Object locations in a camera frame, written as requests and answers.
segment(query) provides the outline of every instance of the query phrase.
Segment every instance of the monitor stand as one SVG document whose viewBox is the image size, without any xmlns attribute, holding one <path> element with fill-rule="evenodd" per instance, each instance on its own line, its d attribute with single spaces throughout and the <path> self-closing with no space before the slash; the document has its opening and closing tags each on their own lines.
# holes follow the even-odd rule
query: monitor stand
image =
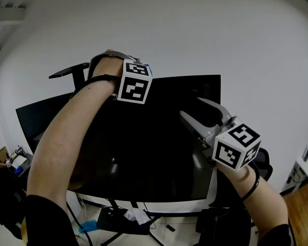
<svg viewBox="0 0 308 246">
<path fill-rule="evenodd" d="M 164 246 L 151 232 L 150 226 L 161 217 L 154 217 L 151 221 L 139 225 L 136 221 L 130 221 L 123 215 L 127 212 L 127 209 L 120 209 L 115 200 L 108 200 L 113 210 L 110 207 L 103 208 L 99 214 L 97 221 L 97 228 L 100 230 L 117 232 L 113 237 L 102 243 L 102 246 L 109 245 L 112 241 L 119 238 L 122 234 L 135 234 L 135 235 L 149 235 L 160 246 Z M 137 202 L 131 201 L 133 208 L 138 208 Z"/>
</svg>

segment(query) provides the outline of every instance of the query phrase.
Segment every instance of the black monitor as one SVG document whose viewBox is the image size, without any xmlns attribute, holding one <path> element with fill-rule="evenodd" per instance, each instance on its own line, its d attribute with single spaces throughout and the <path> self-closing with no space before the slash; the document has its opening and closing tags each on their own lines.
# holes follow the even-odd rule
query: black monitor
<svg viewBox="0 0 308 246">
<path fill-rule="evenodd" d="M 33 152 L 69 96 L 16 110 Z M 212 169 L 202 154 L 193 154 L 201 143 L 179 115 L 180 110 L 191 112 L 196 97 L 220 103 L 220 75 L 153 79 L 144 105 L 109 98 L 82 143 L 71 178 L 74 191 L 127 201 L 205 199 Z"/>
</svg>

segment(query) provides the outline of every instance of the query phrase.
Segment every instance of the white cube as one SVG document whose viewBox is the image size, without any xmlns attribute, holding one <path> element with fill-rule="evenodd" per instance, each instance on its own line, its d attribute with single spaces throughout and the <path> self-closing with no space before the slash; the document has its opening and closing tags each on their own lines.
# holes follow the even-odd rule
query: white cube
<svg viewBox="0 0 308 246">
<path fill-rule="evenodd" d="M 125 59 L 118 100 L 144 104 L 152 82 L 149 66 L 135 64 Z"/>
<path fill-rule="evenodd" d="M 257 156 L 260 143 L 258 133 L 245 124 L 236 125 L 216 136 L 212 159 L 239 171 Z"/>
</svg>

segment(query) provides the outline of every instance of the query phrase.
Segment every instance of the office chair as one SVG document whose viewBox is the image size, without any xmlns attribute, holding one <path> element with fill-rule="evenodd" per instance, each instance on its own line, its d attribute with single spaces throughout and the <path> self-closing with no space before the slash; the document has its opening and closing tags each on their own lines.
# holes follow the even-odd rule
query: office chair
<svg viewBox="0 0 308 246">
<path fill-rule="evenodd" d="M 273 168 L 267 150 L 260 148 L 254 162 L 260 176 L 269 180 Z M 216 199 L 209 206 L 211 208 L 202 210 L 196 223 L 196 231 L 201 237 L 194 246 L 235 244 L 235 238 L 237 245 L 248 246 L 254 223 L 232 183 L 219 170 Z"/>
</svg>

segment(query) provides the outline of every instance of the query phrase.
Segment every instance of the wooden floor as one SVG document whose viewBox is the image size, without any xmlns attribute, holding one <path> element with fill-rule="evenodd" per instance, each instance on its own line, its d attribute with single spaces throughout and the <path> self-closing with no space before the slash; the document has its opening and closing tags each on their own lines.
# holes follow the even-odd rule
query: wooden floor
<svg viewBox="0 0 308 246">
<path fill-rule="evenodd" d="M 308 184 L 284 199 L 297 246 L 308 246 Z"/>
</svg>

